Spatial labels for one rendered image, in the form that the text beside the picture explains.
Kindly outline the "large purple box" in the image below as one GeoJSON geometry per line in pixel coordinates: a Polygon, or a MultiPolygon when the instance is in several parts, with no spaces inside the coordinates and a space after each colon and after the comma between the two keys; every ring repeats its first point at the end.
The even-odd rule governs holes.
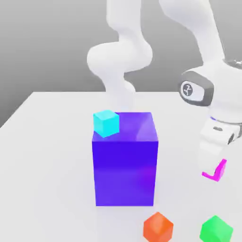
{"type": "Polygon", "coordinates": [[[154,204],[158,136],[149,112],[120,112],[120,131],[93,133],[92,152],[97,206],[154,204]]]}

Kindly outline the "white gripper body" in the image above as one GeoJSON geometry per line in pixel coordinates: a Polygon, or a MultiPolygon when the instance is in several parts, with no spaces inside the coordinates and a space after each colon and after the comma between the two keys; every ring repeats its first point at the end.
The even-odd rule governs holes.
{"type": "Polygon", "coordinates": [[[198,151],[198,166],[201,171],[214,171],[221,162],[221,152],[225,145],[201,140],[198,151]]]}

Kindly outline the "small magenta cube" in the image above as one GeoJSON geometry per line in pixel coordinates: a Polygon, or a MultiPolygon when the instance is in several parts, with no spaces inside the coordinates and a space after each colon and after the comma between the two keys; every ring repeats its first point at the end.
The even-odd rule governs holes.
{"type": "Polygon", "coordinates": [[[224,174],[226,163],[227,163],[227,160],[226,159],[222,159],[222,161],[219,163],[219,165],[215,169],[215,172],[214,172],[213,176],[209,175],[206,172],[202,172],[202,176],[204,176],[204,177],[206,177],[206,178],[208,178],[210,180],[218,182],[221,179],[221,177],[223,176],[223,174],[224,174]]]}

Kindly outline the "small cyan cube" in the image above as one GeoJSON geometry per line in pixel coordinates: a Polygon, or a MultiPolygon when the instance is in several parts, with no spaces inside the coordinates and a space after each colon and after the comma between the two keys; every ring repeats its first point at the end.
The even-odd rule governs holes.
{"type": "Polygon", "coordinates": [[[120,117],[117,113],[104,110],[93,114],[94,131],[105,138],[120,131],[120,117]]]}

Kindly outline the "small green cube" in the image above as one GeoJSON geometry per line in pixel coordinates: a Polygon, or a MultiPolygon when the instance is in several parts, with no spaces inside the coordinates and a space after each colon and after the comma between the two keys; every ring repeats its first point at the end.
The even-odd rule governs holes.
{"type": "Polygon", "coordinates": [[[230,242],[233,228],[218,216],[208,219],[201,228],[199,238],[203,242],[230,242]]]}

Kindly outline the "small orange cube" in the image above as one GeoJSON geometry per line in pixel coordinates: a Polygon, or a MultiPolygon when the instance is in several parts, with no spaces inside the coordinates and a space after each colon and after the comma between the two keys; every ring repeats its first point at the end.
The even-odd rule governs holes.
{"type": "Polygon", "coordinates": [[[173,235],[173,223],[160,212],[144,222],[143,236],[149,242],[169,242],[173,235]]]}

